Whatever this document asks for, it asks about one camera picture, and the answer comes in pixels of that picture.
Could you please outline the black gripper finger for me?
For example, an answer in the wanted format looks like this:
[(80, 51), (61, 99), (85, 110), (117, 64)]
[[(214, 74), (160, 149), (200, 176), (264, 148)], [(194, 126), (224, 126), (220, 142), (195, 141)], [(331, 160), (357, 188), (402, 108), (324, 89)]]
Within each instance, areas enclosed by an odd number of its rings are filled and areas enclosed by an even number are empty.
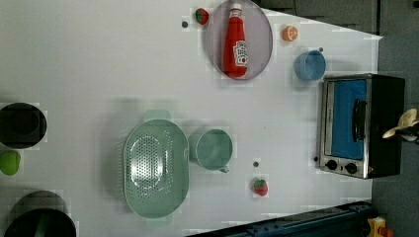
[(418, 126), (409, 126), (403, 129), (398, 129), (396, 134), (401, 136), (404, 140), (408, 142), (418, 142), (419, 138), (419, 127)]

